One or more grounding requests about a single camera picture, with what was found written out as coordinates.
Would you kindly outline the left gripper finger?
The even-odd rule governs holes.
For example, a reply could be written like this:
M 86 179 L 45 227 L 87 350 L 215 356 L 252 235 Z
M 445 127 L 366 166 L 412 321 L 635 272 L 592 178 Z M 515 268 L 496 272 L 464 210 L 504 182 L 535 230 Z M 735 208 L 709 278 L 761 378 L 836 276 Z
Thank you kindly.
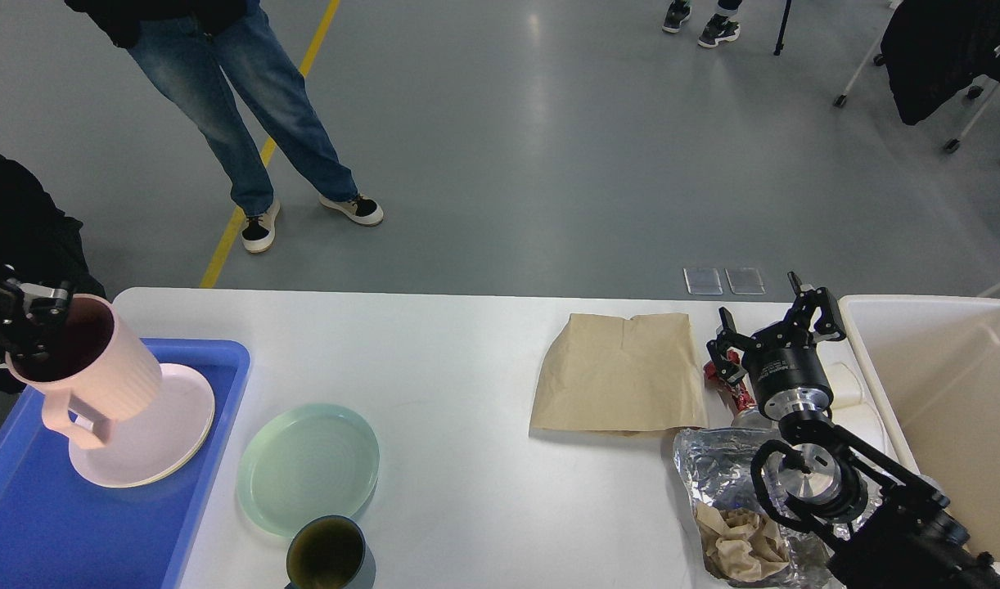
M 55 285 L 0 278 L 0 328 L 21 331 L 58 330 L 69 316 L 74 283 Z
M 7 355 L 21 361 L 43 362 L 47 328 L 19 323 L 0 324 L 0 369 L 6 369 Z

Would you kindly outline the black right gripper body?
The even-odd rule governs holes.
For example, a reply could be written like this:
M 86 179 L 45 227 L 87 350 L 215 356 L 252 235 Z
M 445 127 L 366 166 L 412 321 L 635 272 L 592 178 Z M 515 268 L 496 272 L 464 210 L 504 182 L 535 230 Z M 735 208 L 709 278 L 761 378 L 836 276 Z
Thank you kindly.
M 808 326 L 772 324 L 752 339 L 744 366 L 762 415 L 780 421 L 795 411 L 830 409 L 833 392 Z

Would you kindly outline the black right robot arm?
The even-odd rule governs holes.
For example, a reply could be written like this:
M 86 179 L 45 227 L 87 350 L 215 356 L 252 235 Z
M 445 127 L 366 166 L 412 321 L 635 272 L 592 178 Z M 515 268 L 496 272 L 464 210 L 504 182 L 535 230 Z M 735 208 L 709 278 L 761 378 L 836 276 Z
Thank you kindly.
M 750 465 L 759 506 L 818 537 L 845 587 L 1000 588 L 993 556 L 966 549 L 948 497 L 833 421 L 836 396 L 817 350 L 845 329 L 829 290 L 788 278 L 795 298 L 780 321 L 744 335 L 721 307 L 706 344 L 714 376 L 730 389 L 748 380 L 759 414 L 778 429 Z

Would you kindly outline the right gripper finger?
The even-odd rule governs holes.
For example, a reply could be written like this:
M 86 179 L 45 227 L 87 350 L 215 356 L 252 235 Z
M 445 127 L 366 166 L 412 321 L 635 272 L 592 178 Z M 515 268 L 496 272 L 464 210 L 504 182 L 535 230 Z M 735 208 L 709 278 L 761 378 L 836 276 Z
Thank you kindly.
M 828 288 L 803 283 L 795 272 L 788 272 L 787 276 L 795 301 L 783 320 L 784 346 L 815 348 L 828 340 L 845 340 L 843 318 Z
M 728 352 L 750 351 L 750 337 L 736 331 L 732 313 L 726 307 L 719 309 L 720 326 L 716 335 L 706 344 L 710 364 L 714 367 L 717 377 L 725 384 L 737 385 L 746 377 L 746 369 L 738 362 L 729 358 Z

